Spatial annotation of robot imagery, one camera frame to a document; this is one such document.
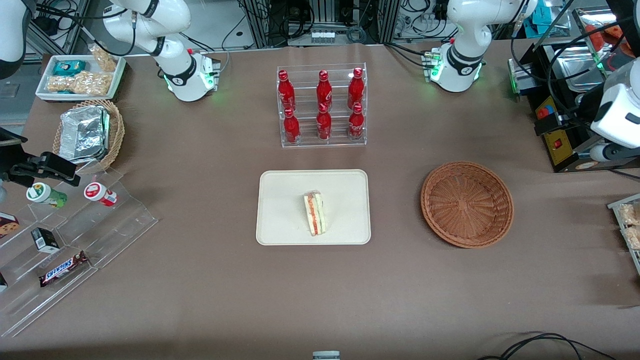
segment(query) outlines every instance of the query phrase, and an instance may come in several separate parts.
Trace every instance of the red bottle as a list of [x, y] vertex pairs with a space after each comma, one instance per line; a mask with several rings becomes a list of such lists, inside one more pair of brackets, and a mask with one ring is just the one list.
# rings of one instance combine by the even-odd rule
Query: red bottle
[[327, 70], [320, 70], [318, 77], [320, 78], [320, 82], [318, 82], [318, 86], [316, 88], [318, 104], [326, 104], [327, 108], [331, 109], [332, 89], [331, 84], [329, 83], [329, 72], [327, 72]]
[[300, 123], [290, 106], [284, 109], [284, 135], [288, 143], [300, 143]]
[[353, 105], [353, 114], [349, 117], [349, 139], [358, 140], [362, 137], [364, 127], [364, 115], [362, 115], [362, 104], [356, 102]]
[[353, 69], [353, 78], [349, 83], [349, 99], [347, 100], [347, 106], [349, 109], [353, 109], [353, 104], [356, 102], [362, 102], [362, 96], [364, 95], [364, 81], [362, 80], [362, 69], [357, 67]]
[[278, 72], [278, 95], [283, 107], [290, 107], [296, 110], [296, 94], [293, 92], [293, 84], [289, 81], [289, 74], [286, 70]]
[[318, 124], [318, 138], [320, 140], [329, 140], [331, 137], [331, 115], [326, 104], [318, 104], [318, 116], [316, 117]]

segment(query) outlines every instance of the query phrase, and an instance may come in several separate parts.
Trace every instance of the clear acrylic rack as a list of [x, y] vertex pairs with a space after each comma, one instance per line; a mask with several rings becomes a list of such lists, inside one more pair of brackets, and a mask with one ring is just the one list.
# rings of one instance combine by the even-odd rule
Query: clear acrylic rack
[[[0, 239], [0, 274], [8, 284], [0, 292], [1, 336], [18, 335], [157, 222], [122, 185], [122, 174], [111, 168], [103, 170], [97, 163], [89, 163], [77, 173], [81, 176], [78, 187], [66, 183], [54, 187], [68, 196], [62, 208], [32, 203], [13, 214], [20, 228]], [[84, 197], [84, 188], [94, 181], [118, 195], [114, 206], [107, 207]], [[60, 250], [54, 254], [37, 251], [31, 237], [36, 227], [50, 230]], [[80, 251], [89, 258], [87, 263], [40, 287], [38, 277]]]
[[[349, 129], [349, 116], [351, 110], [347, 107], [349, 82], [353, 77], [353, 69], [361, 67], [363, 70], [362, 80], [364, 81], [364, 96], [362, 97], [362, 114], [365, 122], [363, 135], [357, 141], [352, 141], [347, 137]], [[291, 144], [287, 141], [284, 130], [284, 108], [278, 96], [278, 72], [286, 70], [289, 73], [289, 81], [293, 85], [296, 94], [295, 116], [300, 122], [300, 135], [302, 137], [299, 144]], [[332, 108], [329, 111], [332, 118], [332, 130], [329, 140], [320, 140], [317, 136], [316, 116], [318, 114], [318, 103], [316, 97], [316, 86], [318, 85], [318, 72], [327, 70], [329, 72], [329, 82], [332, 86]], [[325, 147], [325, 146], [362, 146], [367, 145], [367, 64], [366, 63], [343, 63], [333, 65], [300, 65], [300, 66], [279, 66], [276, 72], [276, 102], [278, 103], [278, 120], [280, 123], [280, 141], [282, 147], [286, 149], [298, 147]]]

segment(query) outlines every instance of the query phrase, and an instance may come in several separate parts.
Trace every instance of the table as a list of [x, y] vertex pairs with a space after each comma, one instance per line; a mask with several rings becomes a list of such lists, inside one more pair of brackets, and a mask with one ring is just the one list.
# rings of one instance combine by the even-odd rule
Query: table
[[[508, 43], [494, 42], [477, 83], [450, 94], [383, 46], [233, 53], [219, 91], [194, 103], [167, 91], [152, 58], [128, 59], [114, 167], [161, 220], [16, 338], [0, 339], [12, 351], [3, 357], [293, 360], [335, 349], [345, 360], [476, 359], [519, 332], [554, 331], [637, 359], [638, 278], [606, 207], [637, 183], [553, 174], [531, 110], [509, 94], [509, 57]], [[276, 67], [360, 61], [369, 144], [282, 149]], [[25, 149], [46, 150], [70, 107], [37, 99]], [[486, 249], [453, 247], [422, 218], [424, 178], [454, 160], [487, 166], [513, 194], [513, 226]], [[260, 175], [317, 168], [368, 173], [371, 241], [259, 245]], [[24, 190], [7, 187], [3, 211], [25, 205]], [[570, 355], [531, 346], [549, 359]]]

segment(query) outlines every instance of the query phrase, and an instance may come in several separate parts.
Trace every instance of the red button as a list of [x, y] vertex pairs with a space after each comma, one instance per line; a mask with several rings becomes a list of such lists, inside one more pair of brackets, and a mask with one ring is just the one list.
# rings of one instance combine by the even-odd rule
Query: red button
[[549, 115], [549, 109], [547, 108], [542, 108], [538, 111], [538, 119], [544, 119], [547, 115]]

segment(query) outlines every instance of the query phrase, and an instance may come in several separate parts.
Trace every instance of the empty basket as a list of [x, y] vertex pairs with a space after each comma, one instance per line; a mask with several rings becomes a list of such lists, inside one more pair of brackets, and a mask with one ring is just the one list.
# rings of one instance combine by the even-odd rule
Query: empty basket
[[491, 170], [468, 161], [446, 163], [422, 185], [422, 214], [439, 237], [476, 249], [498, 242], [513, 223], [509, 189]]

